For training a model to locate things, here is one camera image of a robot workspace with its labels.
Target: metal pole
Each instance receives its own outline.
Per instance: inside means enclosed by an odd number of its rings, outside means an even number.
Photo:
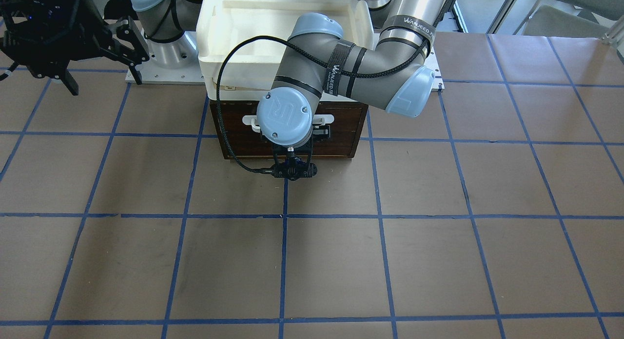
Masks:
[[[511,8],[518,0],[505,0],[503,5],[501,6],[501,10],[497,13],[496,17],[494,17],[494,21],[492,21],[492,25],[487,30],[488,34],[495,34],[501,28],[501,25],[505,21],[506,17],[509,15]]]

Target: white plastic bin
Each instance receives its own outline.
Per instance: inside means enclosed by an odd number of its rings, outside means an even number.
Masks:
[[[288,39],[299,16],[319,12],[338,21],[344,39],[373,48],[368,6],[356,0],[204,0],[197,23],[201,72],[214,99],[216,77],[229,52],[241,41],[258,35]],[[223,86],[271,88],[285,46],[261,40],[244,46],[228,62]]]

